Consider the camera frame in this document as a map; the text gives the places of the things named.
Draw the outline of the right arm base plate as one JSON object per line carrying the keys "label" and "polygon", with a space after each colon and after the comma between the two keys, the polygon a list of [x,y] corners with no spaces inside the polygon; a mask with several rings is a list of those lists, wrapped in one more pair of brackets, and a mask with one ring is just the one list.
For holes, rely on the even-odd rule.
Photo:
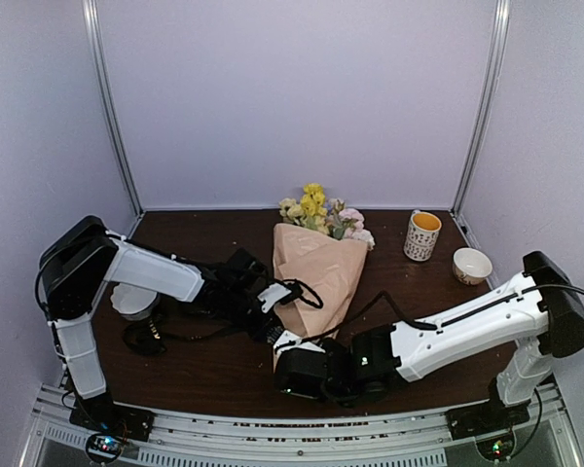
{"label": "right arm base plate", "polygon": [[452,438],[460,440],[526,423],[530,415],[525,406],[494,409],[482,404],[451,409],[446,412],[446,419]]}

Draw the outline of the pale yellow fake flower stem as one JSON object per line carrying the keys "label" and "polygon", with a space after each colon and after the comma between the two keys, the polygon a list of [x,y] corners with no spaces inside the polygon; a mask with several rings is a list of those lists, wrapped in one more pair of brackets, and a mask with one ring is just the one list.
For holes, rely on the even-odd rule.
{"label": "pale yellow fake flower stem", "polygon": [[284,198],[279,204],[279,215],[283,223],[302,226],[305,219],[305,211],[301,204],[294,198]]}

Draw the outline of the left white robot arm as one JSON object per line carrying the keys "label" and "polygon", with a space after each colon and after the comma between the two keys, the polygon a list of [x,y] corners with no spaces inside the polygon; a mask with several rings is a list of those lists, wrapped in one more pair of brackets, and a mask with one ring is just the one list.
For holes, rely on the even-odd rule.
{"label": "left white robot arm", "polygon": [[293,292],[250,255],[240,256],[242,266],[195,263],[139,246],[95,216],[83,218],[44,252],[35,286],[45,296],[40,306],[75,392],[86,400],[82,414],[98,431],[110,432],[121,421],[119,408],[101,396],[108,389],[91,324],[106,285],[118,284],[113,306],[123,316],[142,316],[159,296],[168,296],[218,313],[261,340],[274,308]]}

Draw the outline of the pink and green wrapping paper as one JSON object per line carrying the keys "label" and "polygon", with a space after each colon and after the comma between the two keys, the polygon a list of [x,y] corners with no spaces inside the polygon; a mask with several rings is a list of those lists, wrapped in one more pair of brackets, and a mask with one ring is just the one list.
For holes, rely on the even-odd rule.
{"label": "pink and green wrapping paper", "polygon": [[276,314],[295,339],[317,336],[342,323],[354,297],[368,252],[358,239],[334,239],[324,233],[293,226],[274,226],[274,276],[298,279],[323,301],[321,309],[297,299],[279,305]]}

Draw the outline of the bright yellow fake flower stem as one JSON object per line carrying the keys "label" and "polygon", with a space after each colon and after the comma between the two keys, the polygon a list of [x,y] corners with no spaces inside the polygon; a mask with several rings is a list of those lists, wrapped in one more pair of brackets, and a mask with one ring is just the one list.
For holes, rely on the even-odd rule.
{"label": "bright yellow fake flower stem", "polygon": [[301,226],[322,234],[329,234],[326,224],[328,210],[325,207],[326,196],[323,187],[317,183],[309,183],[303,188],[300,205],[303,211]]}

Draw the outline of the pink fake flower stem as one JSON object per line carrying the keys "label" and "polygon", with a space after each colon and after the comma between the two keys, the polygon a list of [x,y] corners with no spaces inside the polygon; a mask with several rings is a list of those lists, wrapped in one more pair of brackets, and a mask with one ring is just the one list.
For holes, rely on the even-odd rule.
{"label": "pink fake flower stem", "polygon": [[340,198],[330,198],[327,213],[326,224],[333,238],[362,241],[366,244],[368,251],[375,248],[374,236],[365,228],[365,217],[359,210],[347,207]]}

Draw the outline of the black ribbon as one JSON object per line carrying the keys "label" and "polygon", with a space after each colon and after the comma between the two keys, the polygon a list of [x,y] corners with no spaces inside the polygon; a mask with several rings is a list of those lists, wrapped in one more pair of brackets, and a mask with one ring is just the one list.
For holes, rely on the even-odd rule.
{"label": "black ribbon", "polygon": [[165,341],[179,341],[183,343],[201,343],[223,339],[243,330],[235,325],[226,325],[223,328],[206,336],[182,336],[166,332],[163,329],[169,320],[168,314],[163,311],[153,312],[144,320],[134,321],[127,325],[122,332],[124,345],[133,353],[153,357],[162,355],[167,351]]}

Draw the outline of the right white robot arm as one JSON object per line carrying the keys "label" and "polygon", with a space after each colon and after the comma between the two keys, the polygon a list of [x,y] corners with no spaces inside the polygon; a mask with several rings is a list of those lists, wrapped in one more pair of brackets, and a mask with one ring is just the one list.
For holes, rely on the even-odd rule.
{"label": "right white robot arm", "polygon": [[528,402],[554,359],[584,348],[584,290],[546,254],[528,253],[523,271],[489,293],[420,321],[367,330],[343,346],[324,332],[284,332],[274,345],[274,385],[282,393],[349,407],[381,399],[458,360],[509,341],[517,350],[479,411],[501,428]]}

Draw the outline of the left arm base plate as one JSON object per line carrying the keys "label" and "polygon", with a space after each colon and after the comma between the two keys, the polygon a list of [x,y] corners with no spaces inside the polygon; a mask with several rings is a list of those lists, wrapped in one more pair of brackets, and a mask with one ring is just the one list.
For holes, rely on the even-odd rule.
{"label": "left arm base plate", "polygon": [[147,410],[109,406],[96,409],[76,407],[69,416],[69,422],[91,431],[146,442],[151,433],[154,414]]}

